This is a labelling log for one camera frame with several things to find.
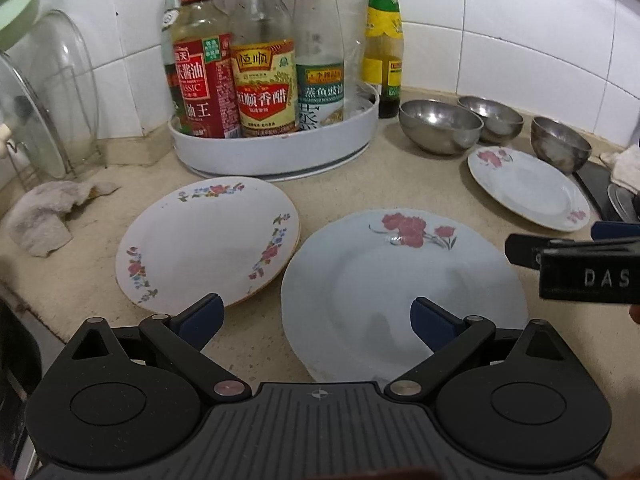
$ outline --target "white towel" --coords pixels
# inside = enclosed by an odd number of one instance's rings
[[[633,194],[640,190],[640,146],[629,146],[622,153],[603,153],[600,159],[611,170],[611,181]]]
[[[66,180],[41,184],[25,194],[7,215],[9,236],[31,256],[47,256],[71,240],[62,219],[74,206],[111,194],[119,187],[110,182],[77,184]]]

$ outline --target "stainless steel bowl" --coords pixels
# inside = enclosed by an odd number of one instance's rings
[[[478,142],[484,123],[462,106],[435,100],[407,101],[400,106],[404,134],[422,149],[438,155],[459,155]]]
[[[469,95],[462,96],[458,102],[462,107],[482,117],[484,128],[480,133],[480,139],[484,142],[507,144],[522,131],[524,118],[507,105]]]
[[[578,171],[591,156],[591,145],[583,136],[546,117],[531,121],[531,146],[539,159],[564,174]]]

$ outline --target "bottle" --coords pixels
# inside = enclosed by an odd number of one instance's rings
[[[247,137],[295,132],[298,90],[287,7],[282,0],[237,0],[230,23],[242,132]]]
[[[170,31],[192,135],[212,139],[239,137],[228,16],[213,0],[181,0]]]
[[[164,0],[160,51],[166,81],[169,85],[169,92],[171,93],[171,100],[174,103],[174,113],[180,122],[179,130],[184,134],[188,134],[191,130],[187,124],[187,112],[184,109],[184,101],[182,100],[182,93],[180,92],[178,73],[175,71],[174,42],[171,40],[171,34],[169,33],[169,28],[175,23],[178,17],[179,7],[180,0]]]
[[[381,119],[398,114],[403,53],[398,0],[369,0],[362,79],[380,93]]]
[[[344,117],[344,47],[337,0],[296,0],[293,11],[300,129]]]

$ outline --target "floral plate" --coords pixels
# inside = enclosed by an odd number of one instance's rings
[[[210,292],[226,306],[266,286],[300,237],[296,208],[256,178],[212,178],[150,206],[124,235],[116,278],[134,303],[175,315]]]
[[[431,355],[411,329],[425,296],[453,314],[523,328],[527,304],[506,257],[426,211],[363,211],[314,233],[282,282],[282,323],[317,381],[385,383]]]
[[[534,156],[510,148],[478,148],[467,163],[488,194],[535,224],[570,233],[589,223],[589,203],[580,189]]]

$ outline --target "screw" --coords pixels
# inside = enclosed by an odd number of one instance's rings
[[[422,387],[415,381],[395,381],[389,389],[400,397],[413,397],[422,391]]]
[[[220,381],[213,391],[223,397],[234,397],[244,392],[244,384],[240,381]]]

